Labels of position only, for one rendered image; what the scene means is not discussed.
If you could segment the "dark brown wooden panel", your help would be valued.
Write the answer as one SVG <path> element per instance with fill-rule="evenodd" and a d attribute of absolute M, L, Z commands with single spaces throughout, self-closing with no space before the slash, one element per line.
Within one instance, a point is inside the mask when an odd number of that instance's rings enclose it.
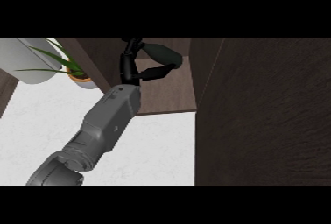
<path fill-rule="evenodd" d="M 6 111 L 6 106 L 16 90 L 18 78 L 0 69 L 0 117 Z"/>

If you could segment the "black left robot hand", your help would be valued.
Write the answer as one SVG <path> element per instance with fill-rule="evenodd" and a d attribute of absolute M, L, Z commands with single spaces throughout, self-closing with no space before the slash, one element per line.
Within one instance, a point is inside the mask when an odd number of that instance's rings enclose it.
<path fill-rule="evenodd" d="M 148 68 L 142 72 L 137 71 L 136 58 L 139 51 L 142 51 L 142 38 L 122 38 L 127 43 L 124 53 L 119 55 L 119 79 L 122 84 L 137 86 L 140 81 L 152 81 L 162 79 L 174 68 L 174 65 L 161 65 Z"/>

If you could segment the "dark brown cabinet door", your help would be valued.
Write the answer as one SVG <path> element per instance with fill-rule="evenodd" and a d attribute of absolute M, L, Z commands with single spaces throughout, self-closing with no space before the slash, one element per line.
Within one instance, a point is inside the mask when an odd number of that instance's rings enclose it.
<path fill-rule="evenodd" d="M 195 38 L 195 183 L 331 186 L 331 38 Z"/>

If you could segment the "green potted plant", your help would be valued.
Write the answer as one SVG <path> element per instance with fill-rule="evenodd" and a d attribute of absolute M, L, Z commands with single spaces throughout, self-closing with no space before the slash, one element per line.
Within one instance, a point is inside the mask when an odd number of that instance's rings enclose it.
<path fill-rule="evenodd" d="M 68 54 L 68 51 L 65 50 L 63 46 L 57 44 L 52 40 L 46 40 L 46 42 L 66 55 L 66 59 L 62 59 L 60 56 L 56 56 L 52 52 L 29 46 L 29 49 L 37 51 L 38 53 L 44 54 L 47 57 L 50 57 L 60 66 L 66 68 L 65 71 L 56 70 L 56 69 L 44 69 L 44 68 L 28 68 L 28 69 L 18 69 L 18 72 L 54 72 L 62 73 L 68 76 L 68 78 L 75 82 L 75 84 L 84 88 L 84 89 L 96 89 L 97 85 L 94 84 L 93 80 L 90 79 L 88 75 L 83 71 L 78 63 L 74 61 L 72 57 Z"/>

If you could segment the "dark green wine bottle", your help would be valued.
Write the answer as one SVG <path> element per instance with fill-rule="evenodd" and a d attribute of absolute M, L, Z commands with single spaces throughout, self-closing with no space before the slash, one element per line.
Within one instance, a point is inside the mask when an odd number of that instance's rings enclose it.
<path fill-rule="evenodd" d="M 164 66 L 174 65 L 174 68 L 182 66 L 182 55 L 167 46 L 145 43 L 142 51 L 149 55 L 149 58 Z"/>

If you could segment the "dark wooden cabinet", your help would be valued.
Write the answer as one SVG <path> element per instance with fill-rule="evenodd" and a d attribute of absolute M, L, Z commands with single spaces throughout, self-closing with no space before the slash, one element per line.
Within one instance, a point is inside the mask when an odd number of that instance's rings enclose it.
<path fill-rule="evenodd" d="M 221 38 L 145 38 L 176 51 L 183 62 L 165 78 L 140 83 L 142 115 L 192 112 L 198 109 L 211 77 L 214 61 L 221 49 Z M 119 38 L 59 38 L 56 42 L 94 81 L 108 91 L 119 84 L 119 55 L 127 44 Z"/>

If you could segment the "pale grey rounded appliance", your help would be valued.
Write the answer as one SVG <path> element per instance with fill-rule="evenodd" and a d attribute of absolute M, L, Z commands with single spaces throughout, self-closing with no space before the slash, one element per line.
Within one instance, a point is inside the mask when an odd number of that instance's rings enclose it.
<path fill-rule="evenodd" d="M 25 84 L 38 84 L 54 76 L 62 65 L 31 47 L 60 56 L 44 38 L 0 38 L 0 68 Z"/>

